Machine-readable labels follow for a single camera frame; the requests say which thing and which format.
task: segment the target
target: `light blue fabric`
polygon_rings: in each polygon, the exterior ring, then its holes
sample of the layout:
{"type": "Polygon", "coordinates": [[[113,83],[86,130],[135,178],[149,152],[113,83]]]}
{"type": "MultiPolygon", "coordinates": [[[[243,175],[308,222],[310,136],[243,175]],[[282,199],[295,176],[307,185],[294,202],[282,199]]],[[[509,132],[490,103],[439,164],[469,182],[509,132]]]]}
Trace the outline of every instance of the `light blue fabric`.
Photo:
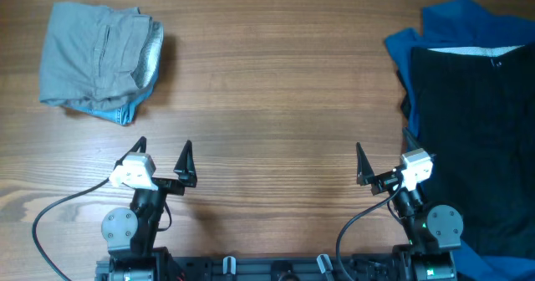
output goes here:
{"type": "MultiPolygon", "coordinates": [[[[411,103],[409,129],[419,134],[420,119],[410,82],[410,52],[414,47],[520,46],[535,41],[535,22],[511,16],[495,16],[472,0],[455,0],[423,11],[424,34],[413,28],[390,35],[385,40],[405,83],[411,103]]],[[[457,271],[475,280],[535,280],[535,260],[477,255],[466,243],[453,255],[457,271]]]]}
{"type": "Polygon", "coordinates": [[[130,103],[127,103],[126,105],[121,106],[117,110],[92,110],[84,107],[75,107],[73,106],[72,109],[79,110],[81,112],[100,117],[102,119],[106,119],[112,122],[115,122],[120,125],[128,125],[132,122],[132,120],[135,117],[135,109],[137,106],[149,98],[149,96],[152,94],[152,90],[154,89],[154,85],[156,80],[158,79],[158,68],[159,64],[156,67],[156,71],[153,75],[153,80],[151,81],[152,85],[150,86],[149,90],[147,90],[144,94],[139,95],[135,100],[131,101],[130,103]]]}
{"type": "Polygon", "coordinates": [[[39,69],[39,101],[127,125],[158,78],[164,29],[138,8],[55,3],[39,69]]]}

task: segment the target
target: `folded gray shirt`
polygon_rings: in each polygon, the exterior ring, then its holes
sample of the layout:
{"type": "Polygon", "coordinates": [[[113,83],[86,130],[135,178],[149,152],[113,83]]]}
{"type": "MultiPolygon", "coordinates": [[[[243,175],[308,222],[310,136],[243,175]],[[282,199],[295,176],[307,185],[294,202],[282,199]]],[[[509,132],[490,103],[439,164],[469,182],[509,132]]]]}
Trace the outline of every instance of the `folded gray shirt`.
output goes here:
{"type": "Polygon", "coordinates": [[[138,8],[55,3],[39,70],[39,100],[117,109],[151,88],[150,68],[155,69],[162,40],[161,24],[138,8]]]}

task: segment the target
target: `wood grain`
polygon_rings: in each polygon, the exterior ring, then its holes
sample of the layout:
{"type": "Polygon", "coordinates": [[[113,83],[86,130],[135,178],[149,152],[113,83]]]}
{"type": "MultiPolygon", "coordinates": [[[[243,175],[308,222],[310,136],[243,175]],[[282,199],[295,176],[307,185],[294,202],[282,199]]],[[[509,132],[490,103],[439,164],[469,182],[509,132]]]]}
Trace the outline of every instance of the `wood grain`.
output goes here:
{"type": "MultiPolygon", "coordinates": [[[[140,6],[162,21],[160,79],[122,127],[38,102],[48,15],[62,0],[0,0],[0,280],[58,279],[30,227],[46,205],[106,178],[141,136],[173,176],[193,141],[198,188],[169,197],[157,245],[185,255],[334,253],[339,229],[384,197],[355,184],[354,144],[376,171],[396,165],[403,89],[383,39],[420,27],[446,0],[71,0],[140,6]]],[[[533,0],[477,0],[535,18],[533,0]]],[[[73,279],[107,255],[102,217],[132,191],[105,186],[47,214],[38,233],[73,279]]],[[[382,208],[356,223],[343,252],[388,252],[405,235],[382,208]]]]}

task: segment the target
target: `black cable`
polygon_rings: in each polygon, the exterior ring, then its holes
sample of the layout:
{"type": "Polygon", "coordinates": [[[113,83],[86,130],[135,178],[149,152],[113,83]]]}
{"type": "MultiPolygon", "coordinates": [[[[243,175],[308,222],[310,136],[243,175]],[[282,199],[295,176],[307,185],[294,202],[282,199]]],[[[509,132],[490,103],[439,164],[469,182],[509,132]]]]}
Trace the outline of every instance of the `black cable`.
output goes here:
{"type": "Polygon", "coordinates": [[[167,206],[167,202],[164,202],[164,207],[166,208],[167,215],[169,215],[169,226],[158,228],[158,232],[167,231],[171,227],[171,224],[173,223],[173,218],[171,218],[171,210],[169,210],[169,206],[167,206]]]}
{"type": "Polygon", "coordinates": [[[48,265],[50,265],[50,267],[54,270],[54,272],[56,272],[59,275],[59,277],[61,277],[65,281],[70,281],[70,279],[67,278],[67,276],[65,276],[65,274],[52,262],[52,260],[50,260],[50,258],[46,254],[46,252],[44,252],[43,247],[41,247],[41,243],[39,243],[39,239],[37,238],[37,224],[39,223],[39,219],[41,219],[41,217],[44,215],[44,213],[48,212],[48,210],[52,209],[53,207],[56,207],[57,205],[59,205],[59,204],[61,204],[63,202],[70,201],[73,198],[80,197],[80,196],[83,196],[84,194],[93,192],[93,191],[99,189],[100,187],[102,187],[103,185],[105,185],[108,181],[109,181],[109,179],[105,179],[104,181],[102,181],[98,185],[92,186],[90,189],[84,190],[82,192],[78,192],[78,193],[73,194],[71,196],[62,198],[59,201],[51,203],[50,205],[45,207],[37,215],[37,217],[33,221],[33,225],[32,225],[33,243],[35,243],[35,246],[37,247],[37,250],[41,253],[41,256],[43,256],[44,261],[46,261],[48,263],[48,265]]]}
{"type": "MultiPolygon", "coordinates": [[[[130,148],[130,150],[125,153],[118,161],[115,162],[115,167],[121,165],[123,163],[123,160],[126,158],[126,156],[128,155],[129,152],[135,152],[135,151],[140,151],[140,152],[145,152],[146,151],[146,147],[147,147],[147,139],[142,136],[135,144],[134,146],[132,146],[132,148],[130,148]]],[[[59,277],[61,277],[63,280],[65,281],[71,281],[53,262],[52,260],[50,260],[50,257],[46,254],[46,252],[44,252],[43,250],[43,247],[41,246],[41,243],[39,243],[39,239],[37,238],[37,225],[39,223],[39,220],[41,219],[41,217],[46,213],[48,212],[50,209],[52,209],[53,207],[56,207],[57,205],[59,204],[62,204],[66,201],[70,201],[72,200],[73,198],[76,198],[76,197],[81,197],[83,196],[84,194],[87,194],[87,193],[90,193],[90,192],[93,192],[99,188],[101,188],[102,186],[104,186],[110,179],[109,178],[106,178],[104,181],[102,181],[101,183],[95,185],[95,186],[92,186],[90,189],[87,189],[87,190],[84,190],[82,192],[78,192],[78,193],[75,193],[73,195],[70,195],[68,197],[64,197],[62,199],[60,199],[59,201],[56,201],[56,202],[53,202],[51,203],[50,205],[48,205],[47,207],[45,207],[38,215],[37,217],[35,218],[35,220],[33,221],[33,225],[32,225],[32,238],[33,238],[33,243],[35,243],[35,247],[37,248],[37,250],[41,253],[41,256],[43,256],[44,258],[44,261],[46,261],[48,263],[48,265],[50,265],[50,267],[54,270],[54,272],[56,272],[59,277]]]]}
{"type": "Polygon", "coordinates": [[[390,212],[390,214],[392,214],[392,217],[400,224],[400,225],[403,225],[403,223],[401,223],[401,219],[395,215],[394,211],[392,210],[392,208],[390,207],[390,201],[388,201],[386,203],[386,206],[388,207],[388,211],[390,212]]]}
{"type": "Polygon", "coordinates": [[[336,239],[336,261],[338,262],[338,265],[342,269],[342,272],[344,273],[345,277],[349,281],[358,281],[358,279],[357,280],[353,280],[353,278],[351,278],[351,276],[349,275],[348,271],[345,269],[344,264],[342,263],[342,255],[340,254],[340,244],[342,243],[342,236],[345,234],[345,231],[347,231],[347,229],[349,227],[351,227],[351,225],[354,222],[356,222],[358,219],[360,219],[364,215],[369,214],[373,210],[378,209],[378,208],[384,206],[386,203],[390,202],[392,200],[392,198],[394,198],[400,192],[400,190],[401,190],[401,186],[398,185],[398,188],[394,191],[394,193],[391,196],[386,197],[382,202],[379,202],[375,206],[369,207],[368,209],[366,209],[366,210],[362,211],[361,213],[355,215],[353,218],[351,218],[345,224],[345,226],[342,228],[342,231],[340,231],[340,234],[338,235],[338,238],[336,239]]]}

